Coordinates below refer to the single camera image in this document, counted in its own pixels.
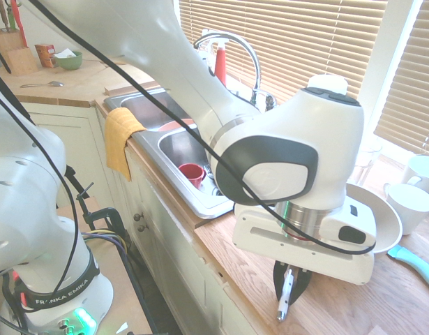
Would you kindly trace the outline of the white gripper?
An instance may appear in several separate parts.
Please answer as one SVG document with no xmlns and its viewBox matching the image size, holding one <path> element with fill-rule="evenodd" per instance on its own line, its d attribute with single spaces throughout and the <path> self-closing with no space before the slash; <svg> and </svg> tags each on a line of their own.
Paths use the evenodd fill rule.
<svg viewBox="0 0 429 335">
<path fill-rule="evenodd" d="M 356 285 L 370 280 L 375 263 L 373 252 L 349 255 L 317 244 L 302 244 L 286 235 L 275 218 L 261 206 L 234 205 L 236 225 L 232 241 L 240 249 L 276 260 L 273 284 L 276 299 L 283 293 L 288 265 L 298 269 L 289 303 L 293 304 L 307 289 L 310 271 Z"/>
</svg>

